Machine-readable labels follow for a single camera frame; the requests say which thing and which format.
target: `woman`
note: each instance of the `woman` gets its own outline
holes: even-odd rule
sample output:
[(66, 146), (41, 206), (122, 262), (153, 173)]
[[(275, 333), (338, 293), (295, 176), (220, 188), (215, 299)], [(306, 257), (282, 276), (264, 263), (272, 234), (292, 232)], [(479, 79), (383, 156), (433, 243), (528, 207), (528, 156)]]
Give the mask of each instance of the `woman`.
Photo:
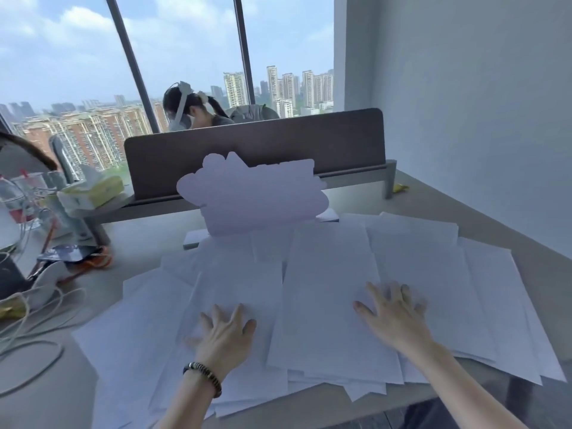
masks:
[[(178, 85), (169, 87), (163, 96), (163, 109), (174, 120), (177, 114), (179, 103), (181, 102), (181, 90)], [(205, 104), (209, 103), (216, 114), (211, 114), (206, 109)], [(226, 115), (218, 101), (212, 96), (207, 96), (204, 92), (191, 93), (187, 95), (183, 115), (189, 116), (192, 125), (181, 120), (187, 128), (208, 128), (210, 126), (232, 125), (234, 122)]]
[(0, 131), (0, 174), (6, 179), (28, 173), (57, 170), (55, 161), (19, 136)]
[[(462, 368), (444, 346), (433, 340), (423, 321), (425, 306), (412, 306), (406, 285), (394, 284), (389, 301), (371, 283), (367, 288), (376, 313), (359, 301), (354, 301), (354, 310), (379, 340), (404, 354), (421, 370), (459, 428), (526, 429)], [(233, 368), (246, 360), (256, 322), (249, 320), (243, 328), (241, 305), (228, 321), (215, 305), (212, 318), (201, 313), (201, 323), (205, 337), (197, 347), (196, 361), (208, 368), (206, 373), (211, 372), (222, 382)], [(213, 382), (204, 371), (187, 370), (173, 403), (157, 427), (200, 428), (207, 408), (220, 391), (218, 381)], [(415, 419), (405, 421), (404, 426), (408, 429), (443, 427), (424, 423)]]

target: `sky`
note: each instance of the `sky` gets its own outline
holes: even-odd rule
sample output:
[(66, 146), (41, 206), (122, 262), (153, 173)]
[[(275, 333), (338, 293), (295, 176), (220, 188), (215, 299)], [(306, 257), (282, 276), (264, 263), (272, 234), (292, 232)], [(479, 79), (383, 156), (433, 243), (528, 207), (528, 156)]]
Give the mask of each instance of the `sky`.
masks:
[[(333, 0), (242, 0), (255, 86), (333, 68)], [(117, 0), (147, 93), (243, 71), (233, 0)], [(105, 0), (0, 0), (0, 103), (139, 98)]]

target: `phone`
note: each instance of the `phone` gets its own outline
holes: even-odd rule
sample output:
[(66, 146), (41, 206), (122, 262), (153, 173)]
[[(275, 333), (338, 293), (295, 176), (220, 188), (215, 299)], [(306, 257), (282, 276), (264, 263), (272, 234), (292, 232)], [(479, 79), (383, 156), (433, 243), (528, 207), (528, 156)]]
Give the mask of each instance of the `phone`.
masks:
[(61, 244), (46, 250), (38, 256), (40, 261), (78, 263), (90, 256), (100, 253), (102, 247), (97, 245)]

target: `white desk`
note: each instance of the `white desk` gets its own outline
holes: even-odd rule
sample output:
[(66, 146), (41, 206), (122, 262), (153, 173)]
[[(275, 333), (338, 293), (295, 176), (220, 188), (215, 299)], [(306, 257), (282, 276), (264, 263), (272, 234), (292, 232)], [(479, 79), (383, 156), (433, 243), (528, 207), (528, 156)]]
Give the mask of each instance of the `white desk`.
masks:
[[(525, 285), (561, 360), (572, 359), (572, 260), (462, 205), (403, 174), (397, 182), (411, 186), (409, 193), (382, 199), (381, 182), (338, 188), (327, 192), (338, 212), (378, 214), (381, 211), (454, 221), (461, 236), (510, 248), (515, 253)], [(114, 264), (94, 271), (78, 282), (89, 289), (90, 306), (97, 312), (121, 298), (122, 282), (159, 265), (161, 256), (181, 249), (188, 230), (204, 227), (198, 211), (147, 217), (106, 225), (112, 240)], [(38, 249), (40, 241), (32, 244)], [(28, 265), (35, 253), (28, 253)], [(29, 386), (0, 398), (0, 427), (35, 429), (89, 428), (96, 374), (68, 332), (46, 335), (61, 341), (66, 350), (61, 360)], [(0, 363), (0, 383), (6, 374), (22, 373), (33, 361), (45, 358), (51, 349), (17, 353)], [(462, 363), (479, 382), (506, 379), (507, 375), (473, 361)], [(353, 418), (375, 414), (434, 396), (429, 386), (390, 386), (388, 395), (370, 394), (351, 403), (340, 387), (321, 385), (283, 397), (225, 419), (210, 418), (207, 429), (273, 427), (316, 429)]]

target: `yellow tissue box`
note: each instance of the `yellow tissue box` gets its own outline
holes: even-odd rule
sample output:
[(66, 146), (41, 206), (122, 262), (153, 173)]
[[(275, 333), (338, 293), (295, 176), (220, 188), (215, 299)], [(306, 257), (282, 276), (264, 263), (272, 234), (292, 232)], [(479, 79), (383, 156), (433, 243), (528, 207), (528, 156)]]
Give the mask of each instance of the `yellow tissue box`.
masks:
[(124, 190), (123, 180), (119, 176), (110, 176), (97, 181), (93, 186), (86, 182), (76, 182), (58, 191), (58, 198), (63, 207), (73, 209), (96, 209)]

